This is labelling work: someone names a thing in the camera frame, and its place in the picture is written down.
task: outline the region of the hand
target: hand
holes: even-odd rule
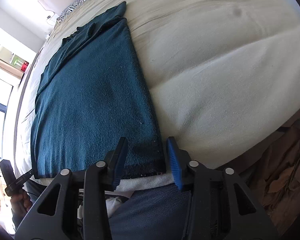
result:
[[[10,199],[13,212],[18,214],[19,216],[23,214],[22,210],[20,209],[20,206],[18,205],[18,201],[22,199],[23,199],[23,205],[25,206],[28,212],[29,209],[32,207],[32,202],[30,200],[29,195],[24,189],[20,191],[20,194],[14,195]]]

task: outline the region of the folded blue towel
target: folded blue towel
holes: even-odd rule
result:
[[[162,141],[135,52],[126,2],[95,17],[52,57],[38,88],[31,129],[36,178],[88,168],[129,142],[123,178],[165,172]]]

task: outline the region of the pillow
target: pillow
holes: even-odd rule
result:
[[[77,0],[64,9],[60,15],[59,22],[62,22],[74,9],[82,5],[84,1],[86,0]]]

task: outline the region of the dark spot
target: dark spot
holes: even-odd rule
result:
[[[234,16],[240,17],[242,15],[242,10],[240,8],[233,9]]]

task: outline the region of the white fabric under towel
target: white fabric under towel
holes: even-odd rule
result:
[[[175,136],[193,159],[215,168],[300,108],[300,15],[284,0],[88,0],[55,27],[31,73],[18,125],[21,173],[31,167],[34,99],[45,66],[62,38],[122,1],[163,141]],[[123,180],[118,190],[171,182],[170,174]]]

